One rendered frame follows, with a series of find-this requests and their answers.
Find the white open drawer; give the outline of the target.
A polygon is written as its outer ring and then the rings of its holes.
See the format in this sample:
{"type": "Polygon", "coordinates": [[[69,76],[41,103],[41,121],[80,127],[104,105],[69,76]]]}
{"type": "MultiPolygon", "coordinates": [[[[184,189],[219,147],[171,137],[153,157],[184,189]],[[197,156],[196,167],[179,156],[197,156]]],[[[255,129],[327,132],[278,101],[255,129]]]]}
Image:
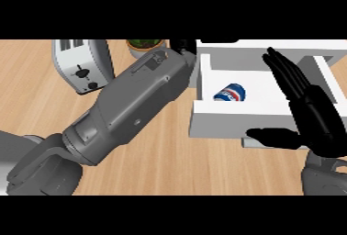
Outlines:
{"type": "MultiPolygon", "coordinates": [[[[306,77],[329,94],[347,128],[347,97],[342,92],[324,56],[308,56],[299,66],[306,77]]],[[[191,137],[240,139],[253,128],[296,130],[290,101],[278,87],[274,74],[265,71],[219,71],[212,69],[212,55],[202,55],[200,96],[193,104],[191,137]],[[246,89],[244,101],[216,101],[213,96],[231,85],[246,89]]]]}

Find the silver toaster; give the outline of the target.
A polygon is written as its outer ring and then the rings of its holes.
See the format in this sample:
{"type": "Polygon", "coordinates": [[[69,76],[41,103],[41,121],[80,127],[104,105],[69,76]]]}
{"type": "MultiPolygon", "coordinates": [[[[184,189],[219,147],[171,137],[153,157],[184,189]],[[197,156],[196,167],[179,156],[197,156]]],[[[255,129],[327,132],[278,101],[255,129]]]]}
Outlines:
{"type": "Polygon", "coordinates": [[[52,61],[80,95],[104,88],[116,78],[106,39],[54,39],[52,61]]]}

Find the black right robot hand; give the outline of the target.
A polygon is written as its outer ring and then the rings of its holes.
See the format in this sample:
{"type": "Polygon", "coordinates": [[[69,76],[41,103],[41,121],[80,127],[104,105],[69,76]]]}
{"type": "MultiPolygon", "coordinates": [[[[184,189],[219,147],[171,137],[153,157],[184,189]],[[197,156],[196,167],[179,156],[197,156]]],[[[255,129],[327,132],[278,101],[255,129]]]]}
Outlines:
{"type": "Polygon", "coordinates": [[[308,146],[326,158],[347,156],[347,130],[326,91],[311,83],[300,67],[274,48],[268,48],[262,58],[290,101],[298,131],[249,129],[247,136],[268,147],[298,150],[308,146]]]}

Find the green potted plant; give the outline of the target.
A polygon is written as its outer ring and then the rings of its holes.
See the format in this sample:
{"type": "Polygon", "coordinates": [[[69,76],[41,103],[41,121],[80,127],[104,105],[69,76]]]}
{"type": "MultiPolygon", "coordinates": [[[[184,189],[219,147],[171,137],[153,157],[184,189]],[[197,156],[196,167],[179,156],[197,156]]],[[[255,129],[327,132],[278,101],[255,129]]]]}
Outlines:
{"type": "Polygon", "coordinates": [[[166,47],[165,39],[129,39],[126,41],[131,53],[137,59],[154,48],[166,47]]]}

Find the blue soda can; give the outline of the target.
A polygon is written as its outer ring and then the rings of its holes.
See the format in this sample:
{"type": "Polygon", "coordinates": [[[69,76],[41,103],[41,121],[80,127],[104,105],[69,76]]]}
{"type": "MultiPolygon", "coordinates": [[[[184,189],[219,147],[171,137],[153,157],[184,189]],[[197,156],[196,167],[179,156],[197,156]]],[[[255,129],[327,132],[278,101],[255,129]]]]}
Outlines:
{"type": "Polygon", "coordinates": [[[215,96],[216,101],[244,101],[246,89],[240,84],[231,84],[215,96]]]}

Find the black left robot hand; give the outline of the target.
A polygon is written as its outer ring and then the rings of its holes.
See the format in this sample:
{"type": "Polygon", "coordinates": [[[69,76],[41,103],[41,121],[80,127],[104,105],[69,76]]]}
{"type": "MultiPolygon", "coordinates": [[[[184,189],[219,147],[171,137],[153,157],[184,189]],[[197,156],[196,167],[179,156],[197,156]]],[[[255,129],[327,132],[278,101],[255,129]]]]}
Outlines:
{"type": "Polygon", "coordinates": [[[197,40],[196,39],[172,39],[171,47],[178,53],[181,53],[182,51],[188,51],[193,54],[196,54],[197,53],[197,40]]]}

